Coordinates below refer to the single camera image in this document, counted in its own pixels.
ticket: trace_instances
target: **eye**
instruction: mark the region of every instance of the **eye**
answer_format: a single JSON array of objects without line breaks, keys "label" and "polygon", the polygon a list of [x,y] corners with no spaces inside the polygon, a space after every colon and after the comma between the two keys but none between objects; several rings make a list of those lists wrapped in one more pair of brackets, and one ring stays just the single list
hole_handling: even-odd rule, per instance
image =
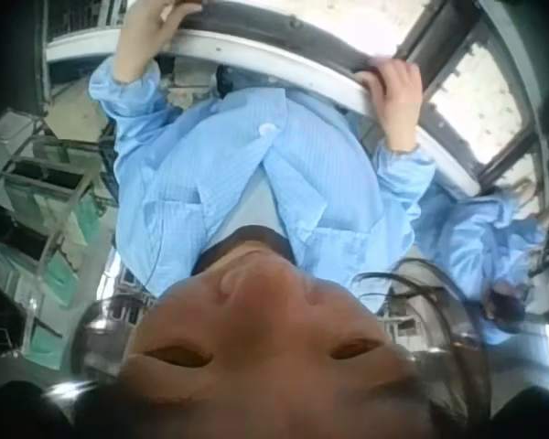
[{"label": "eye", "polygon": [[168,346],[146,352],[145,355],[181,368],[203,368],[211,363],[212,355],[186,346]]},{"label": "eye", "polygon": [[381,345],[378,341],[357,339],[334,348],[329,354],[333,359],[353,359],[359,355],[375,350]]}]

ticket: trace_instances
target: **nose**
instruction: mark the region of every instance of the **nose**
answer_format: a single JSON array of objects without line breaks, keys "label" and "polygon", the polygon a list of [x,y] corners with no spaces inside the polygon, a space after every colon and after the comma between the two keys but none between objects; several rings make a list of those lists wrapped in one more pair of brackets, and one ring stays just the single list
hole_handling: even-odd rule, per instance
[{"label": "nose", "polygon": [[247,255],[222,278],[225,332],[245,349],[289,346],[306,328],[310,284],[278,255]]}]

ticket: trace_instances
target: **button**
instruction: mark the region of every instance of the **button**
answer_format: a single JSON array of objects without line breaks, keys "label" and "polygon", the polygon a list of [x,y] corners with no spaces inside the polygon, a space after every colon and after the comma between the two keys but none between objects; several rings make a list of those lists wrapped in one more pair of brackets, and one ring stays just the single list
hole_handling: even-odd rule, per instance
[{"label": "button", "polygon": [[263,123],[258,128],[258,133],[260,133],[262,137],[265,137],[267,135],[276,133],[277,130],[278,128],[273,123]]}]

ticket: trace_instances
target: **hand on rail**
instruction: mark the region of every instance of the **hand on rail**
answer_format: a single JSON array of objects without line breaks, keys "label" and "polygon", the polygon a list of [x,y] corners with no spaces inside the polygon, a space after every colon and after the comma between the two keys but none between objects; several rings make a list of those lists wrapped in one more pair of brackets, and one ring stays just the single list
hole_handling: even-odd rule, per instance
[{"label": "hand on rail", "polygon": [[[167,9],[164,20],[162,15]],[[114,56],[114,78],[121,83],[138,80],[151,59],[175,35],[183,18],[201,9],[200,4],[180,0],[138,0],[124,19]]]},{"label": "hand on rail", "polygon": [[423,102],[419,67],[400,59],[383,59],[377,69],[385,87],[376,74],[369,71],[357,73],[356,78],[371,92],[389,149],[410,153],[416,146],[416,126]]}]

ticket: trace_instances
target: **hand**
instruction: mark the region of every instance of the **hand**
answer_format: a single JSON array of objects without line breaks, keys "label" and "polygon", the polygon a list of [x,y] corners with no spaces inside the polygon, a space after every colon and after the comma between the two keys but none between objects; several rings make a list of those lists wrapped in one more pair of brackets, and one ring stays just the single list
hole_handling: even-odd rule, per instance
[{"label": "hand", "polygon": [[[172,7],[163,20],[161,14]],[[146,66],[175,35],[183,18],[201,5],[180,0],[138,0],[128,10],[113,61],[113,77],[123,83],[139,79]]]},{"label": "hand", "polygon": [[378,65],[386,92],[378,77],[369,71],[356,74],[356,79],[371,92],[372,103],[386,134],[391,151],[410,153],[416,145],[416,126],[423,102],[423,83],[416,64],[400,59],[387,59]]}]

